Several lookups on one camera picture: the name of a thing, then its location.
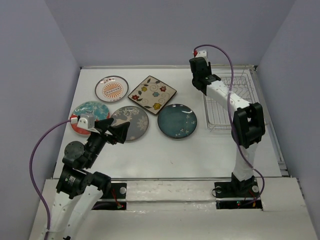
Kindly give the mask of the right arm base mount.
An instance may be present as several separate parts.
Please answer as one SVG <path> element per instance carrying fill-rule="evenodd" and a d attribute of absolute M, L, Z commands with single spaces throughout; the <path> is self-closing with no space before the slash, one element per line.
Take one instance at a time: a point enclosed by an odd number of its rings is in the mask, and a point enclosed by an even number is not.
<path fill-rule="evenodd" d="M 211 195 L 216 199 L 218 210 L 263 209 L 259 197 L 260 190 L 256 181 L 242 186 L 233 185 L 230 181 L 215 182 Z"/>

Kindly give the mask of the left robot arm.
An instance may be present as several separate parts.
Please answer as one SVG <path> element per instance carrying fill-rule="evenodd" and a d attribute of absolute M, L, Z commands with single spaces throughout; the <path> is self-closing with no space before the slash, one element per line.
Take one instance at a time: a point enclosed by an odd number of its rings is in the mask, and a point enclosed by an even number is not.
<path fill-rule="evenodd" d="M 90 133 L 86 143 L 70 142 L 64 149 L 63 168 L 56 185 L 51 208 L 45 202 L 47 223 L 39 239 L 74 240 L 85 217 L 100 198 L 109 194 L 115 199 L 111 177 L 88 172 L 105 144 L 124 144 L 130 123 L 113 125 L 113 118 L 95 120 L 92 114 L 70 117 L 69 123 Z"/>

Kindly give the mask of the white orange sunburst round plate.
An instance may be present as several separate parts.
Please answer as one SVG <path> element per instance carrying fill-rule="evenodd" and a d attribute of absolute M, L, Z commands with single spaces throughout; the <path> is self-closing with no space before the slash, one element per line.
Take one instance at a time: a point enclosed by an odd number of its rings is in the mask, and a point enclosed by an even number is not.
<path fill-rule="evenodd" d="M 94 92 L 99 100 L 113 103 L 124 98 L 128 90 L 129 84 L 123 77 L 111 75 L 99 80 Z"/>

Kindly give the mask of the grey deer round plate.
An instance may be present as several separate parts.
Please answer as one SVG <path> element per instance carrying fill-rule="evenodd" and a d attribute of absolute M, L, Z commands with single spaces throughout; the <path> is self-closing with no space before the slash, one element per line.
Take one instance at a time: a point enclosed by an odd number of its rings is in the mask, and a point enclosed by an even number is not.
<path fill-rule="evenodd" d="M 142 137 L 148 130 L 149 117 L 140 107 L 123 106 L 117 109 L 111 117 L 113 118 L 112 126 L 129 122 L 129 128 L 126 136 L 126 142 L 131 142 Z"/>

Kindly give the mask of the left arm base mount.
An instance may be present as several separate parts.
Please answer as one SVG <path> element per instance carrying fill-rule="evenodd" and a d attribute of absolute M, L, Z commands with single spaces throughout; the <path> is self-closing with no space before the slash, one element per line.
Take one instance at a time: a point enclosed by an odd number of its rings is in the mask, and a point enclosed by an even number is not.
<path fill-rule="evenodd" d="M 127 183 L 114 182 L 108 193 L 104 193 L 102 197 L 94 204 L 94 211 L 124 211 L 127 209 Z"/>

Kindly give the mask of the dark blue blossom plate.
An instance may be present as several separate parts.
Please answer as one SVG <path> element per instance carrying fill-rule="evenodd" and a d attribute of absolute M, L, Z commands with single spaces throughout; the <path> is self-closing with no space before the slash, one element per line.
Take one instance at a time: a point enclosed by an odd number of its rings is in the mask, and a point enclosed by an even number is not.
<path fill-rule="evenodd" d="M 183 139 L 194 133 L 198 120 L 195 112 L 183 104 L 170 104 L 160 111 L 157 125 L 167 137 Z"/>

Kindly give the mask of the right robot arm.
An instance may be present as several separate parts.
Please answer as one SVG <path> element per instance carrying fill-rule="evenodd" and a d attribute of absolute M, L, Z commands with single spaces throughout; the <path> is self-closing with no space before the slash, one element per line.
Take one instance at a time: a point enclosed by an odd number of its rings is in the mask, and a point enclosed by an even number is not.
<path fill-rule="evenodd" d="M 235 166 L 230 181 L 217 182 L 213 196 L 222 198 L 254 198 L 260 190 L 255 181 L 255 153 L 258 143 L 266 132 L 263 107 L 250 103 L 225 85 L 220 77 L 212 73 L 210 62 L 203 56 L 189 60 L 192 85 L 205 96 L 220 104 L 228 113 L 231 136 L 236 144 Z"/>

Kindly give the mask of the square cream flower plate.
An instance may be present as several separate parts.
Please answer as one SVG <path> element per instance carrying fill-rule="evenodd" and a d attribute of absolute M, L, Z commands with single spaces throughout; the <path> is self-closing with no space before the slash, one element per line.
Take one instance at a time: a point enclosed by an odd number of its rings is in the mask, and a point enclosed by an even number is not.
<path fill-rule="evenodd" d="M 173 87 L 149 75 L 133 89 L 128 99 L 156 116 L 176 93 Z"/>

